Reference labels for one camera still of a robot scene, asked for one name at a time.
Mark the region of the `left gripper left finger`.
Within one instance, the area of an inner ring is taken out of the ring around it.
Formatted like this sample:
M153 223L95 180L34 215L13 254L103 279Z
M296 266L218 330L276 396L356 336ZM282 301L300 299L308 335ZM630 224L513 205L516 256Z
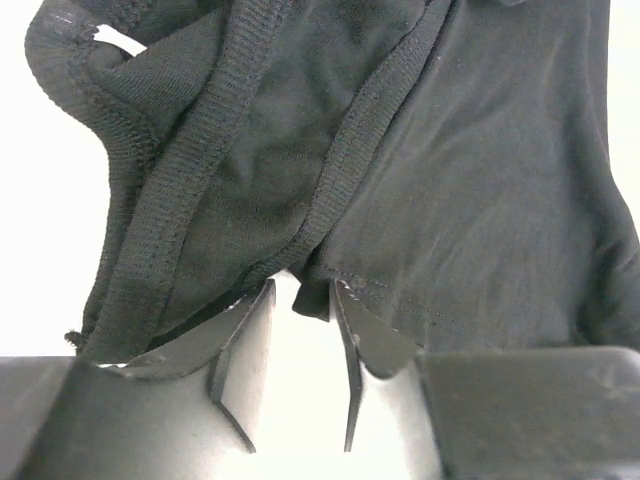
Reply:
M222 479L255 451L273 281L121 365L1 361L5 479Z

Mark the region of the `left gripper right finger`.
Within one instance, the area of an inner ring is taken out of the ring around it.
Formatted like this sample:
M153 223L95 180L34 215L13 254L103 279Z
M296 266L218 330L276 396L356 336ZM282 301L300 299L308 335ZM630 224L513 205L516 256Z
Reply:
M618 347L432 354L338 282L344 448L408 479L635 479L639 355Z

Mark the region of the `black tank top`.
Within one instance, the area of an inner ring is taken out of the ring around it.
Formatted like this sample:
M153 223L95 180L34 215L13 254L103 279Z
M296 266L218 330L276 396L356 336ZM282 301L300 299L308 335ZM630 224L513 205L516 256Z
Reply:
M431 352L639 345L606 1L46 1L49 98L111 192L80 355L123 363L287 270Z

